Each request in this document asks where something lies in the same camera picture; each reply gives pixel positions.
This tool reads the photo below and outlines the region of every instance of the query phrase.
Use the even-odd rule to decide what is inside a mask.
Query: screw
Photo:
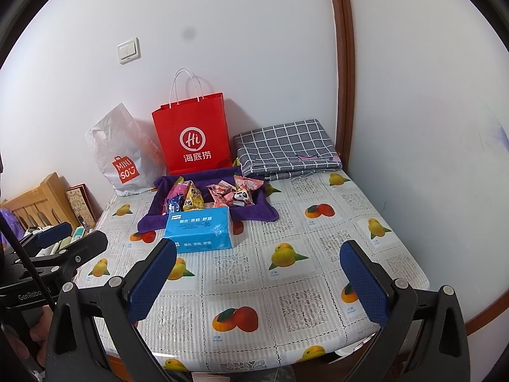
[[[74,284],[72,284],[71,282],[67,282],[62,286],[62,290],[67,293],[68,291],[71,291],[73,287]]]
[[[408,282],[405,279],[396,279],[394,284],[396,284],[396,287],[399,289],[405,289],[408,287]]]
[[[443,290],[444,290],[444,293],[449,296],[452,296],[454,294],[454,289],[450,286],[444,286]]]
[[[115,277],[112,277],[109,281],[108,281],[108,284],[110,287],[118,287],[119,285],[121,285],[122,283],[122,277],[119,277],[119,276],[115,276]]]

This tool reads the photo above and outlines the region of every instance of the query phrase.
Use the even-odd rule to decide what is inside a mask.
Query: white plastic bag
[[[85,138],[117,195],[148,191],[166,174],[161,151],[122,103],[88,130]]]

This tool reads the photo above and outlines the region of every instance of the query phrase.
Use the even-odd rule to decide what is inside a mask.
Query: paper bag handle
[[[175,81],[177,80],[177,76],[180,75],[180,73],[182,72],[185,72],[189,75],[189,77],[191,78],[191,81],[194,85],[194,89],[196,90],[196,98],[198,99],[198,102],[199,102],[199,94],[198,94],[198,88],[196,86],[196,82],[194,81],[196,79],[196,81],[198,82],[198,85],[199,85],[199,90],[202,92],[202,99],[204,99],[205,97],[203,96],[203,89],[202,89],[202,84],[200,83],[200,81],[198,80],[198,78],[196,77],[196,75],[192,72],[192,70],[190,70],[189,68],[187,67],[181,67],[179,68],[179,70],[177,70],[177,72],[175,73],[175,77],[173,78],[173,82],[171,83],[171,89],[170,89],[170,109],[171,109],[171,93],[173,93],[173,88],[175,87],[175,97],[177,98],[177,105],[179,104],[179,95],[177,94],[177,87],[175,86]]]

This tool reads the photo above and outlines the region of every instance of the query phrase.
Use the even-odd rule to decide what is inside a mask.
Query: tablecloth
[[[377,331],[355,293],[345,289],[338,252],[348,239],[391,277],[429,288],[392,228],[344,172],[271,181],[269,190],[279,220],[236,222],[235,248],[182,255],[182,272],[166,281],[138,324],[161,365],[202,372],[271,368],[324,355]],[[136,234],[153,196],[113,197],[97,227],[108,236],[108,249],[81,268],[79,287],[125,275],[157,244],[163,230],[141,239]],[[101,258],[108,260],[110,275],[88,275]],[[220,313],[227,320],[218,321]],[[97,324],[106,351],[115,355],[104,321]]]

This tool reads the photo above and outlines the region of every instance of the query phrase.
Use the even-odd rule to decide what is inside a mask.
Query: blue gripper pad
[[[176,259],[175,243],[168,240],[129,293],[127,318],[131,323],[144,320],[147,317],[162,286],[168,279]]]
[[[70,237],[71,234],[71,225],[69,223],[61,223],[45,231],[41,231],[40,233],[35,234],[33,239],[35,240],[35,244],[39,249],[46,249],[50,245]]]
[[[345,242],[339,250],[339,264],[359,298],[368,318],[385,326],[389,319],[387,295],[352,246]]]

